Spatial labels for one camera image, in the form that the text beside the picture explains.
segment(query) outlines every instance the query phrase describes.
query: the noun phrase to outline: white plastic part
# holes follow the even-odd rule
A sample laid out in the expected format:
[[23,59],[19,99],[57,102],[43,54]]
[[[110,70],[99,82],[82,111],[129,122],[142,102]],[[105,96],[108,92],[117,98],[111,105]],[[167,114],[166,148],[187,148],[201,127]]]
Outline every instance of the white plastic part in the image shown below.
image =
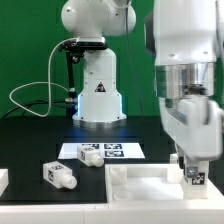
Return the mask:
[[[68,0],[61,13],[63,25],[75,37],[125,34],[126,8],[114,5],[111,0]],[[131,6],[128,8],[128,30],[131,31],[135,26],[136,15]]]
[[58,189],[63,187],[73,189],[77,185],[72,170],[57,161],[43,165],[43,177]]
[[172,164],[167,169],[167,181],[171,184],[179,184],[183,180],[183,170],[178,164]]
[[91,146],[83,145],[77,147],[77,158],[87,166],[101,167],[104,159],[100,155],[100,150]]
[[75,177],[68,174],[62,175],[60,182],[63,185],[63,187],[69,189],[73,189],[77,185],[77,180],[75,179]]
[[112,184],[124,184],[127,181],[127,168],[125,166],[111,167],[110,175]]
[[86,52],[84,88],[78,96],[75,121],[114,122],[125,119],[116,89],[116,55],[110,49]]
[[206,199],[208,192],[208,172],[209,162],[203,161],[198,166],[198,177],[182,180],[181,187],[183,189],[184,199]]
[[0,196],[9,184],[8,169],[0,169]]
[[158,65],[214,62],[218,52],[215,0],[156,0]]
[[98,154],[95,154],[91,158],[91,162],[96,167],[101,167],[104,164],[104,159],[101,158]]
[[177,164],[177,162],[178,162],[177,153],[170,154],[170,163],[171,164]]

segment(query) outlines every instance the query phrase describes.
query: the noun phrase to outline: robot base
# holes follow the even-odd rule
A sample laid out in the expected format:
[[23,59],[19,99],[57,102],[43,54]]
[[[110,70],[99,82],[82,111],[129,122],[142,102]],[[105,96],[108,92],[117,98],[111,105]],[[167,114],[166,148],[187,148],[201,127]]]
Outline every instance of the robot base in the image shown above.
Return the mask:
[[73,124],[75,126],[81,126],[86,128],[112,128],[123,126],[126,124],[126,115],[123,115],[119,120],[111,121],[111,122],[91,122],[91,121],[84,121],[81,119],[77,119],[77,116],[73,116]]

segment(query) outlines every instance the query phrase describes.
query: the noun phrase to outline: green backdrop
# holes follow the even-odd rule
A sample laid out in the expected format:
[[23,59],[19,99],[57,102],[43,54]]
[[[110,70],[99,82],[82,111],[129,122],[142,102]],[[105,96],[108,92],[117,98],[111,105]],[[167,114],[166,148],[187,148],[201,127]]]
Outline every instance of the green backdrop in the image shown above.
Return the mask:
[[[47,81],[48,58],[57,43],[71,37],[61,23],[61,9],[66,0],[0,1],[0,116],[13,108],[8,95],[14,88],[38,81]],[[143,102],[144,115],[159,115],[154,92],[154,59],[144,48],[144,17],[151,11],[153,0],[133,0],[137,24],[130,34],[131,56]],[[117,55],[117,89],[123,96],[123,110],[129,116],[141,115],[137,92],[131,76],[127,39],[108,37],[109,47]],[[64,53],[57,53],[52,65],[53,82],[68,86]],[[222,74],[217,63],[216,94],[220,101]],[[74,67],[76,88],[82,90],[82,65]],[[65,92],[53,88],[53,99],[64,99]],[[20,103],[47,99],[47,87],[29,87],[18,92]],[[41,112],[47,106],[38,108]],[[64,115],[54,108],[51,115]]]

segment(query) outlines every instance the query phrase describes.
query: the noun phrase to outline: warning label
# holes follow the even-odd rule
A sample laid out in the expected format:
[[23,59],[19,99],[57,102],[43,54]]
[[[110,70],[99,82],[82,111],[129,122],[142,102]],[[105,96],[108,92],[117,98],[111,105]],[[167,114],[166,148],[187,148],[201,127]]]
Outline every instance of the warning label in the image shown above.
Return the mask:
[[103,93],[103,92],[106,92],[106,90],[105,90],[105,88],[104,88],[102,82],[100,82],[99,85],[96,87],[95,92],[97,92],[97,93]]

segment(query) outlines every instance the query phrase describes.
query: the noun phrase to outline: white block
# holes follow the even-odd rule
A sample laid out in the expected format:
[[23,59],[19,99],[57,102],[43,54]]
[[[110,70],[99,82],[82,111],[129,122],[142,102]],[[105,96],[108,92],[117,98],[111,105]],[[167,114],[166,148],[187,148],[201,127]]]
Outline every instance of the white block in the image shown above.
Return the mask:
[[100,150],[88,145],[78,146],[77,156],[87,166],[101,167],[104,164],[104,159],[100,156]]
[[8,169],[0,169],[0,196],[9,184]]
[[72,170],[59,162],[46,163],[43,165],[44,179],[56,188],[73,189],[77,180],[72,176]]

